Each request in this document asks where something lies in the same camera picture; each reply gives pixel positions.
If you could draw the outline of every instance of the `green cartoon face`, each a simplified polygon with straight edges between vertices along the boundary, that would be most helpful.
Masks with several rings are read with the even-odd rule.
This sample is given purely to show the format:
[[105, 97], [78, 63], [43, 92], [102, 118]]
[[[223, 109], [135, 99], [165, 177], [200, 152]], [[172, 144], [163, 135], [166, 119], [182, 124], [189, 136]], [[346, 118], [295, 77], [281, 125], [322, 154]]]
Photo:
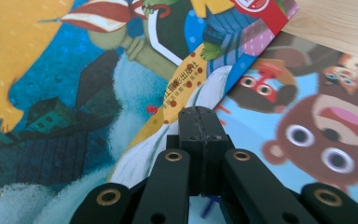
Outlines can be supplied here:
[[178, 1], [179, 0], [144, 0], [144, 6], [154, 6], [157, 4], [163, 4], [169, 6]]
[[144, 12], [146, 15], [152, 14], [157, 9], [169, 9], [169, 5], [172, 5], [179, 0], [144, 0]]

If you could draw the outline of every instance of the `wooden table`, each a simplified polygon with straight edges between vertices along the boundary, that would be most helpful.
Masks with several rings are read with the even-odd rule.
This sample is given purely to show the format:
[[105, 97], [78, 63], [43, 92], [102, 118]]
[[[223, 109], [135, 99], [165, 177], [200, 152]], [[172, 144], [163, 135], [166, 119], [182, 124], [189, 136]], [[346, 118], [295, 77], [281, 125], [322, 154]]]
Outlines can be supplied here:
[[300, 10], [285, 32], [358, 57], [358, 0], [296, 2]]

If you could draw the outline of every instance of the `book cover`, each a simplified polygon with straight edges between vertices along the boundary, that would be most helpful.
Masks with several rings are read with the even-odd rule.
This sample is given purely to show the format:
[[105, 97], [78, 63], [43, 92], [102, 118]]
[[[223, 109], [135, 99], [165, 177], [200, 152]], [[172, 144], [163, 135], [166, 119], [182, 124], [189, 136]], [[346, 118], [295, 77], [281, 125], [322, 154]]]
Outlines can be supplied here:
[[66, 223], [93, 188], [147, 177], [177, 113], [215, 107], [297, 10], [293, 0], [0, 2], [0, 223]]
[[358, 202], [357, 57], [280, 33], [215, 110], [287, 188], [324, 182]]

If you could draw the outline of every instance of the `bear eye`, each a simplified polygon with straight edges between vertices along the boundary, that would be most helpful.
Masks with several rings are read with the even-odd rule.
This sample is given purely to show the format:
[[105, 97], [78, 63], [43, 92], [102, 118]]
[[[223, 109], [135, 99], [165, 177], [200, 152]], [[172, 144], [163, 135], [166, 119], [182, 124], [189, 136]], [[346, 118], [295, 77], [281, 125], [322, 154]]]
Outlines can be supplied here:
[[271, 95], [272, 90], [271, 87], [267, 85], [260, 85], [257, 87], [257, 92], [262, 95]]
[[350, 79], [345, 79], [345, 80], [344, 80], [344, 83], [347, 84], [347, 85], [349, 85], [349, 86], [354, 86], [354, 85], [355, 85], [355, 83], [354, 83], [352, 80], [350, 80]]
[[348, 174], [354, 169], [353, 158], [335, 147], [329, 147], [322, 153], [322, 162], [337, 173]]
[[310, 130], [296, 124], [286, 129], [286, 137], [298, 147], [310, 147], [315, 142], [315, 137]]
[[244, 87], [253, 87], [255, 85], [255, 79], [252, 77], [243, 77], [241, 79], [241, 85]]
[[326, 76], [328, 79], [337, 79], [337, 75], [335, 75], [335, 74], [327, 73], [327, 74], [325, 74], [325, 76]]

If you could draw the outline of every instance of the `bear nose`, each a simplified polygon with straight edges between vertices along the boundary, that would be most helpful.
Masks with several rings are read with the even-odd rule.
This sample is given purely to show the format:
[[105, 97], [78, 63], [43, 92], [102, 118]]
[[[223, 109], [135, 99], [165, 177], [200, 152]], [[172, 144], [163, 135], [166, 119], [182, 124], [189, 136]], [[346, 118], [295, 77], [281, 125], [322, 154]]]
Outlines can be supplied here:
[[324, 129], [324, 137], [333, 142], [337, 142], [339, 140], [339, 133], [333, 129]]

